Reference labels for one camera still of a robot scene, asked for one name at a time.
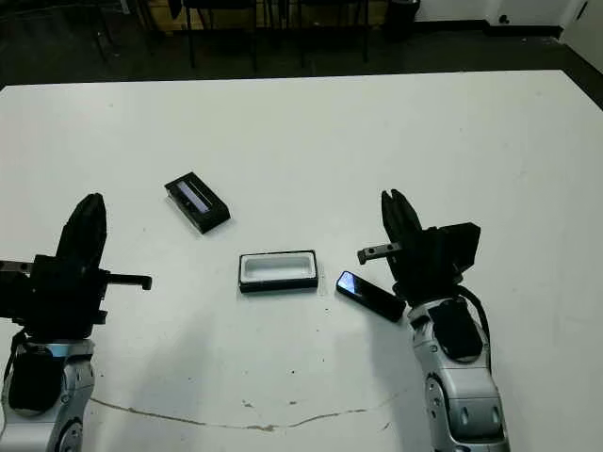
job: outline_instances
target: chair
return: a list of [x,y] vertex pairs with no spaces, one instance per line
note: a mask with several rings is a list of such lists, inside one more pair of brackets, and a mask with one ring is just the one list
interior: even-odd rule
[[209,16],[209,29],[214,29],[214,10],[215,9],[250,9],[252,11],[252,41],[251,54],[253,70],[257,69],[256,57],[256,23],[257,23],[257,2],[256,0],[183,0],[183,5],[187,14],[187,34],[188,34],[188,55],[190,57],[190,67],[195,67],[195,53],[192,46],[192,26],[190,24],[190,10],[197,10],[199,19],[204,29],[207,29],[205,18],[202,14],[202,9],[207,9]]
[[300,61],[301,66],[305,66],[305,52],[303,49],[302,39],[302,6],[308,7],[323,7],[323,6],[337,6],[337,26],[341,25],[341,15],[344,5],[356,5],[354,12],[354,25],[358,25],[358,19],[360,17],[360,9],[364,9],[364,20],[363,25],[363,60],[368,61],[368,0],[298,0],[298,33],[299,33],[299,46],[300,46]]
[[90,30],[100,57],[104,62],[107,62],[103,46],[95,29],[95,20],[100,23],[111,47],[115,49],[117,46],[109,32],[99,0],[6,0],[0,3],[0,22],[26,21],[36,14],[44,14],[54,9],[67,10],[72,8],[79,9],[81,15],[84,16],[84,22]]

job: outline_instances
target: crack line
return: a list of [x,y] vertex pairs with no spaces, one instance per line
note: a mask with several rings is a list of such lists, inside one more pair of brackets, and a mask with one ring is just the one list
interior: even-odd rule
[[341,415],[346,415],[346,414],[356,414],[356,413],[361,413],[361,412],[372,412],[374,410],[378,410],[379,408],[391,403],[396,397],[398,397],[399,393],[395,393],[392,396],[388,397],[386,400],[384,400],[383,402],[381,402],[379,405],[377,405],[376,407],[367,409],[367,408],[359,408],[356,410],[344,410],[342,412],[329,412],[326,414],[319,414],[316,416],[312,416],[312,417],[308,417],[306,419],[301,420],[300,422],[296,422],[294,424],[285,424],[285,425],[278,425],[278,424],[268,424],[265,426],[258,426],[258,425],[250,425],[250,426],[231,426],[228,424],[211,424],[208,422],[200,422],[200,421],[195,421],[193,419],[186,419],[185,417],[176,417],[176,416],[169,416],[167,414],[161,414],[158,412],[145,412],[143,410],[138,410],[136,408],[125,408],[122,407],[120,405],[115,405],[113,403],[109,403],[109,402],[105,402],[103,400],[100,400],[98,398],[94,398],[91,397],[90,400],[94,403],[98,403],[99,405],[102,405],[103,407],[107,407],[110,408],[111,410],[117,410],[119,412],[129,412],[132,414],[138,414],[140,416],[147,416],[147,417],[154,417],[156,419],[164,419],[166,421],[174,421],[174,422],[181,422],[184,424],[190,424],[192,426],[197,426],[197,427],[210,427],[210,428],[230,428],[230,429],[235,429],[235,430],[260,430],[260,431],[264,431],[267,433],[272,433],[273,431],[275,431],[276,429],[285,429],[285,428],[297,428],[300,426],[303,426],[304,424],[309,424],[311,422],[315,422],[317,420],[320,419],[328,419],[328,418],[332,418],[332,417],[337,417],[337,416],[341,416]]

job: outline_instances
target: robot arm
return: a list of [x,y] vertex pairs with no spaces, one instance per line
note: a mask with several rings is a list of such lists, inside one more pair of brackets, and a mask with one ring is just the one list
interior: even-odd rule
[[79,452],[94,387],[94,324],[111,283],[151,288],[151,278],[100,269],[106,240],[103,197],[88,195],[63,228],[56,256],[0,261],[0,316],[23,326],[10,348],[2,390],[0,451]]
[[[464,223],[422,230],[398,191],[382,194],[383,226],[392,243],[358,251],[361,264],[387,258],[396,295],[412,308],[413,346],[437,452],[508,452],[502,404],[492,379],[490,331],[475,295],[460,286],[473,265],[480,228]],[[471,302],[480,318],[467,309]]]

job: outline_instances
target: chair leg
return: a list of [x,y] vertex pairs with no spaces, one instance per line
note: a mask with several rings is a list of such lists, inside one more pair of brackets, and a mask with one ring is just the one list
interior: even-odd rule
[[252,14],[252,65],[253,72],[257,71],[257,42],[255,31],[257,29],[257,0],[253,0],[253,14]]
[[341,12],[343,10],[343,2],[339,2],[337,5],[337,26],[341,26]]
[[98,39],[98,33],[96,32],[96,28],[94,27],[94,21],[92,20],[92,17],[90,14],[90,9],[83,8],[83,11],[85,11],[85,13],[83,15],[85,17],[86,25],[90,29],[90,33],[92,35],[92,40],[94,40],[96,50],[98,51],[98,54],[101,56],[101,59],[103,60],[103,62],[105,64],[108,64],[108,60],[106,59],[105,52],[103,51],[103,46],[101,45],[101,42]]
[[201,21],[201,25],[204,27],[204,30],[206,30],[207,24],[205,23],[205,17],[201,13],[201,8],[197,8],[197,14],[199,14],[199,20]]
[[272,13],[272,0],[265,0],[264,11],[266,11],[267,6],[268,6],[268,16],[270,19],[270,30],[273,30],[274,29],[274,16]]
[[111,33],[109,32],[109,27],[106,24],[106,20],[105,20],[105,14],[103,14],[103,11],[101,10],[101,6],[100,6],[98,0],[94,2],[94,9],[96,9],[96,14],[98,15],[99,21],[101,23],[101,27],[103,28],[103,33],[105,33],[106,40],[111,45],[111,47],[113,47],[113,50],[116,50],[117,45],[115,44],[115,41],[113,40],[113,37],[111,36]]
[[368,61],[368,0],[365,0],[365,36],[362,57],[364,62],[366,63]]
[[302,0],[298,0],[298,46],[300,47],[300,64],[302,67],[305,67],[305,52],[303,49],[302,31]]
[[188,34],[188,57],[190,58],[190,67],[195,67],[195,52],[192,48],[192,26],[190,24],[190,8],[187,10],[187,34]]
[[135,0],[134,2],[134,21],[136,22],[136,29],[139,34],[144,39],[144,47],[147,51],[147,54],[152,55],[153,48],[151,47],[149,33],[151,33],[152,24],[149,23],[148,18],[145,16],[143,11],[144,6],[140,3],[139,0]]
[[358,22],[360,21],[360,8],[362,7],[362,1],[358,0],[356,3],[356,10],[354,11],[354,26],[358,26]]

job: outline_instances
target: black box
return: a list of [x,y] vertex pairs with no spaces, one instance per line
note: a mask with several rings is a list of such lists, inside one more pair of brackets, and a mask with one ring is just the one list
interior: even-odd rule
[[165,187],[170,198],[201,234],[230,218],[226,204],[194,172],[179,177]]

